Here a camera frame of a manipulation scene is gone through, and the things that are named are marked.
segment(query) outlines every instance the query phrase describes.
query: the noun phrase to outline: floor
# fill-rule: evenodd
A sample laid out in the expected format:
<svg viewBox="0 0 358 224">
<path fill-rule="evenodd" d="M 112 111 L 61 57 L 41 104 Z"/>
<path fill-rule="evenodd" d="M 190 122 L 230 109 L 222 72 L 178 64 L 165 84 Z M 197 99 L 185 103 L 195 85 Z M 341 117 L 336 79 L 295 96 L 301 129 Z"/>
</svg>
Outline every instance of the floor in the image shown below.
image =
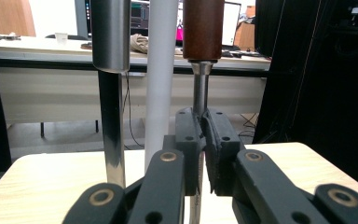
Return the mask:
<svg viewBox="0 0 358 224">
<path fill-rule="evenodd" d="M 244 144 L 251 144 L 255 127 L 243 115 L 227 115 Z M 174 117 L 170 118 L 169 134 L 174 134 Z M 95 120 L 45 123 L 45 137 L 40 136 L 39 123 L 13 124 L 7 129 L 12 160 L 30 154 L 64 153 L 103 150 L 103 127 Z M 126 149 L 142 149 L 145 143 L 143 119 L 124 120 Z"/>
</svg>

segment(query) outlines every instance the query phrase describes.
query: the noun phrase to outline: white tube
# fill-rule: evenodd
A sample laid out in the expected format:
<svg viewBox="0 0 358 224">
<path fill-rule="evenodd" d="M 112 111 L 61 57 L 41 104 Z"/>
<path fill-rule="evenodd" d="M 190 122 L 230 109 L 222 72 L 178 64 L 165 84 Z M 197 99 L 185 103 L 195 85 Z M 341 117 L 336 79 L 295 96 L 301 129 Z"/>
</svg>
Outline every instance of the white tube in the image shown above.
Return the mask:
<svg viewBox="0 0 358 224">
<path fill-rule="evenodd" d="M 145 171 L 168 133 L 178 0 L 150 0 Z"/>
</svg>

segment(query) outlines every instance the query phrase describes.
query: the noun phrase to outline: wooden handle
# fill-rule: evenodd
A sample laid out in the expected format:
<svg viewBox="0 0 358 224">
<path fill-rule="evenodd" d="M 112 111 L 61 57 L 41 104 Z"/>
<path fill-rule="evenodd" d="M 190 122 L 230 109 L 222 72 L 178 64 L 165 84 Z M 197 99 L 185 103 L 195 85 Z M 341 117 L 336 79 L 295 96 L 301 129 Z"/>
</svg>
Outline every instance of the wooden handle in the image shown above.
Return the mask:
<svg viewBox="0 0 358 224">
<path fill-rule="evenodd" d="M 184 2 L 183 56 L 188 60 L 217 60 L 222 55 L 224 0 Z"/>
</svg>

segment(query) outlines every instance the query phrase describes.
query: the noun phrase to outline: brass screw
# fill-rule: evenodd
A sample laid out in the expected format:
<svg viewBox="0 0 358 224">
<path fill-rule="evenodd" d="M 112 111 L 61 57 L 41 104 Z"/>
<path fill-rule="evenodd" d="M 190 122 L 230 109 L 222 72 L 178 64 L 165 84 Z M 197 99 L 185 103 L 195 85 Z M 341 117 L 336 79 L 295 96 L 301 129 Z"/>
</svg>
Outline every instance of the brass screw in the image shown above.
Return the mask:
<svg viewBox="0 0 358 224">
<path fill-rule="evenodd" d="M 336 203 L 342 204 L 347 207 L 356 207 L 358 200 L 342 189 L 330 189 L 327 191 L 328 196 Z"/>
<path fill-rule="evenodd" d="M 173 152 L 164 152 L 159 156 L 162 161 L 174 161 L 176 160 L 176 154 Z"/>
<path fill-rule="evenodd" d="M 98 189 L 89 196 L 89 203 L 102 206 L 112 201 L 115 193 L 111 189 Z"/>
<path fill-rule="evenodd" d="M 255 153 L 255 152 L 248 152 L 245 154 L 245 157 L 249 161 L 262 161 L 263 160 L 263 156 L 258 153 Z"/>
</svg>

